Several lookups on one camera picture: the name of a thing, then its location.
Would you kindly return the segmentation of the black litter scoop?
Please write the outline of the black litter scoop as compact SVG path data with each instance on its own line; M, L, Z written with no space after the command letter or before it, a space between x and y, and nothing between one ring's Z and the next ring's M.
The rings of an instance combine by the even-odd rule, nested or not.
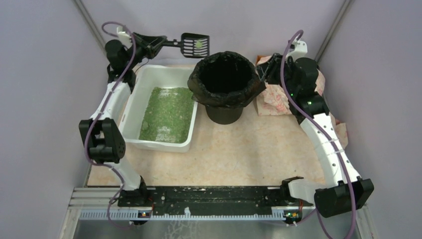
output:
M210 36L194 33L182 33L178 41L166 40L163 46L179 48L185 58L205 58L210 55Z

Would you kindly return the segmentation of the black trash bin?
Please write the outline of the black trash bin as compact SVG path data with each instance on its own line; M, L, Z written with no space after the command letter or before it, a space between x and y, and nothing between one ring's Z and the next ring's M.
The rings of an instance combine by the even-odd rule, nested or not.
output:
M243 108L215 108L205 106L206 113L210 120L217 124L227 125L236 122L242 115Z

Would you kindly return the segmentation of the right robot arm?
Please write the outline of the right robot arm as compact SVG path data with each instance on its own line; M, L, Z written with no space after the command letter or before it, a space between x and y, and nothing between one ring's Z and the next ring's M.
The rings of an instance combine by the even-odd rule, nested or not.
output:
M283 60L281 54L275 53L258 63L256 70L266 83L287 90L290 111L314 145L323 169L323 185L302 177L284 180L282 186L288 198L314 204L324 218L361 209L373 193L374 184L353 167L336 135L329 108L316 91L322 76L317 62L307 57L294 60L291 56Z

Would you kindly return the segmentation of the white plastic litter box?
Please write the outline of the white plastic litter box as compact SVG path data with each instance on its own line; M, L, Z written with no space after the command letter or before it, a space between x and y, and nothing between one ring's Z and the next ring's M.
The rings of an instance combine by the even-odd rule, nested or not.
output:
M192 71L192 66L159 65L140 70L119 123L127 144L165 152L190 149L198 108L187 85ZM149 128L141 131L143 121Z

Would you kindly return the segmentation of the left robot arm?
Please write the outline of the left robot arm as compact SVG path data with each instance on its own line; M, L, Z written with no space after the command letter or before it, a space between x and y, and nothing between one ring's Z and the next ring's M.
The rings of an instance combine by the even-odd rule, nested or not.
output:
M119 191L112 197L121 207L144 206L150 195L142 176L125 158L126 144L116 120L132 94L136 82L133 68L144 59L157 56L166 36L146 36L122 33L105 45L107 90L95 113L79 123L84 153L93 166L110 169L121 181Z

